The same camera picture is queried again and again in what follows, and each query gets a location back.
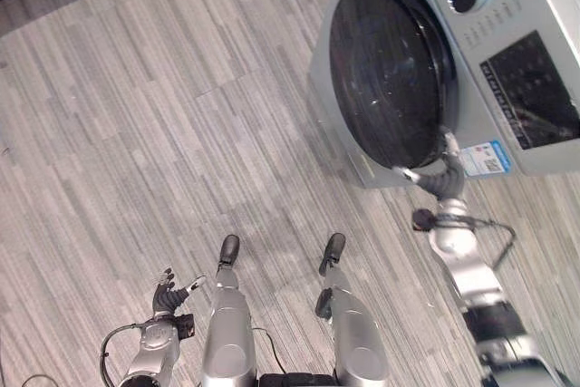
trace wire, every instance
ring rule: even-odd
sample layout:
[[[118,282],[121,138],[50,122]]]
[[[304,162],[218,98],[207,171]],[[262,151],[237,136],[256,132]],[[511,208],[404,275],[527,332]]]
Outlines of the wire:
[[[34,378],[45,378],[50,380],[56,387],[59,387],[58,382],[54,380],[52,376],[49,376],[45,373],[35,373],[34,375],[30,375],[26,380],[22,383],[22,387]],[[6,387],[6,379],[4,377],[4,366],[2,365],[2,335],[0,334],[0,381],[2,382],[2,387]]]
[[[514,247],[514,244],[515,244],[516,239],[517,239],[516,230],[514,230],[514,228],[512,228],[511,226],[508,226],[507,224],[501,224],[499,222],[494,221],[493,219],[479,219],[479,218],[473,218],[473,219],[476,223],[479,224],[479,226],[476,226],[476,228],[499,227],[499,228],[503,228],[509,232],[509,235],[510,235],[509,240],[507,241],[507,243],[505,244],[505,246],[503,247],[503,249],[499,253],[499,256],[496,258],[496,260],[491,265],[492,269],[494,271],[497,271],[499,269],[499,267],[501,266],[501,264],[503,263],[503,261],[508,256],[509,252]]]
[[[257,326],[252,328],[252,331],[254,331],[254,330],[263,331],[264,333],[266,333],[266,336],[268,337],[268,340],[270,341],[270,345],[272,346],[272,353],[274,354],[275,362],[278,363],[278,367],[280,368],[282,373],[287,373],[284,366],[280,363],[280,359],[278,358],[278,354],[276,353],[276,347],[274,346],[274,340],[272,339],[272,336],[270,335],[268,330],[266,330],[265,328],[257,327]]]
[[[34,375],[30,375],[28,378],[26,378],[26,381],[22,383],[22,387],[25,387],[25,385],[34,378],[46,378],[47,380],[50,380],[56,387],[59,387],[58,382],[56,382],[52,376],[45,375],[44,373],[36,373]]]
[[[6,387],[6,381],[4,377],[4,366],[2,365],[2,335],[0,334],[0,380],[2,381],[2,387]]]
[[[130,330],[133,328],[142,328],[144,326],[145,326],[145,324],[131,324],[131,325],[120,326],[119,328],[116,328],[116,329],[112,330],[110,333],[108,333],[106,335],[106,337],[102,340],[101,360],[100,360],[100,364],[99,364],[99,371],[101,373],[102,382],[106,385],[106,387],[115,387],[115,384],[112,383],[111,377],[109,376],[109,373],[107,372],[106,358],[109,356],[109,354],[107,353],[107,343],[110,341],[110,339],[116,333],[120,333],[121,331]]]

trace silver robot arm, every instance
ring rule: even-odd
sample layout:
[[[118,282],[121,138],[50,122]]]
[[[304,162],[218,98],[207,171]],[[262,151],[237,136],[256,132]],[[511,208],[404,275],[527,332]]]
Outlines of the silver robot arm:
[[[166,270],[153,296],[153,317],[143,324],[122,327],[109,334],[101,349],[101,377],[107,387],[114,387],[106,367],[104,357],[109,339],[118,331],[140,328],[140,347],[129,366],[129,370],[119,383],[119,387],[169,387],[174,364],[179,358],[180,341],[195,333],[193,314],[175,316],[177,308],[183,304],[195,289],[205,282],[205,276],[179,290],[172,290],[174,275]]]
[[[421,209],[413,214],[413,226],[429,231],[431,250],[455,290],[463,319],[475,340],[475,352],[491,375],[484,386],[568,387],[541,355],[535,340],[526,332],[515,308],[508,301],[492,267],[482,258],[475,235],[475,219],[461,199],[465,173],[459,160],[459,146],[445,131],[447,169],[436,176],[423,176],[397,168],[406,179],[437,197],[434,216]]]

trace control panel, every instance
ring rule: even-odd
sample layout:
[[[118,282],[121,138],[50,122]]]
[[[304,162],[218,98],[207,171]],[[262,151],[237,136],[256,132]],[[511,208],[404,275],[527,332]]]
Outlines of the control panel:
[[[578,170],[580,1],[433,1],[518,167]]]

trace washing machine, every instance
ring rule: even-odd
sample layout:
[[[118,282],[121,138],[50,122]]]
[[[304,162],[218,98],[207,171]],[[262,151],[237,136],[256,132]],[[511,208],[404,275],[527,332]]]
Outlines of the washing machine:
[[[330,0],[310,78],[364,186],[580,169],[580,0]]]

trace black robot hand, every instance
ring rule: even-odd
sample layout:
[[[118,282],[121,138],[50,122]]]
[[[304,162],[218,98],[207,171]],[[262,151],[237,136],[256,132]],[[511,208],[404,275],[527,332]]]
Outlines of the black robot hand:
[[[163,272],[163,276],[157,284],[153,296],[153,313],[156,316],[161,314],[173,315],[178,307],[188,299],[189,294],[200,287],[206,279],[205,276],[200,276],[190,285],[179,290],[172,290],[175,286],[174,277],[175,275],[171,273],[171,268],[169,268]]]
[[[460,198],[465,185],[465,170],[459,159],[459,145],[448,130],[443,131],[447,149],[442,156],[445,163],[445,170],[435,175],[423,175],[411,171],[407,168],[393,168],[407,180],[412,181],[430,194],[434,195],[438,201],[445,199]]]

